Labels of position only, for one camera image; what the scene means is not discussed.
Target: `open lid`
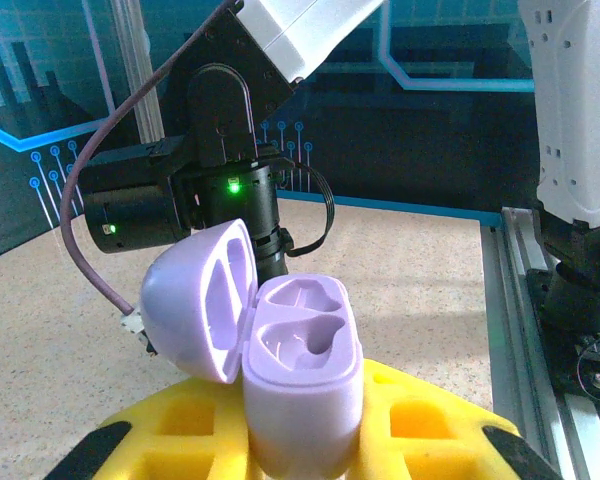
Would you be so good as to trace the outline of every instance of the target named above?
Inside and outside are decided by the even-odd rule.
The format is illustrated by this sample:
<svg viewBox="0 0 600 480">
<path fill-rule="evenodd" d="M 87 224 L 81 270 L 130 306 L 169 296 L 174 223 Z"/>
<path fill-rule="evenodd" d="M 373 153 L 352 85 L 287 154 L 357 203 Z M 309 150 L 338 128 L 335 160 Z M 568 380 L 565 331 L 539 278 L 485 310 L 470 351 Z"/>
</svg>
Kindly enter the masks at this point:
<svg viewBox="0 0 600 480">
<path fill-rule="evenodd" d="M 149 267 L 140 294 L 147 336 L 160 355 L 188 374 L 232 383 L 257 291 L 244 222 L 202 230 Z"/>
</svg>

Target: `purple cable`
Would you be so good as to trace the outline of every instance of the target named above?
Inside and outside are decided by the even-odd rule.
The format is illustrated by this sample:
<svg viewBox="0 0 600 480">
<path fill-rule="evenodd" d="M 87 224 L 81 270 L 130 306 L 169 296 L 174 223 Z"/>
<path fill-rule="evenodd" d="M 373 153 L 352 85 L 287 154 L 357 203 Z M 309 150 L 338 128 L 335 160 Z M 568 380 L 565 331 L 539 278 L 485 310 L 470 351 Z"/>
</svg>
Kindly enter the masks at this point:
<svg viewBox="0 0 600 480">
<path fill-rule="evenodd" d="M 67 177 L 67 182 L 64 185 L 62 192 L 62 201 L 60 202 L 60 231 L 62 232 L 62 240 L 64 245 L 69 252 L 69 256 L 74 261 L 78 269 L 82 274 L 91 282 L 91 284 L 104 295 L 111 303 L 113 303 L 123 314 L 129 315 L 133 313 L 133 306 L 127 302 L 120 294 L 118 294 L 113 288 L 109 286 L 104 279 L 98 275 L 98 273 L 89 264 L 82 252 L 80 247 L 76 243 L 75 236 L 73 235 L 73 229 L 71 228 L 71 198 L 74 188 L 78 185 L 78 176 L 80 171 L 84 168 L 87 162 L 91 159 L 96 149 L 100 146 L 102 141 L 107 135 L 114 129 L 114 127 L 129 113 L 133 107 L 135 107 L 144 96 L 146 96 L 160 81 L 162 81 L 169 71 L 173 68 L 180 55 L 189 48 L 189 46 L 202 36 L 209 23 L 214 21 L 217 16 L 223 13 L 228 7 L 235 5 L 239 0 L 225 0 L 219 5 L 214 12 L 205 20 L 205 22 L 189 37 L 189 39 L 178 49 L 176 52 L 169 57 L 169 59 L 158 68 L 153 75 L 142 85 L 135 93 L 127 98 L 122 105 L 120 105 L 115 112 L 113 112 L 109 118 L 102 124 L 102 126 L 96 130 L 91 136 L 87 144 L 84 146 L 78 159 L 73 164 L 73 170 Z"/>
</svg>

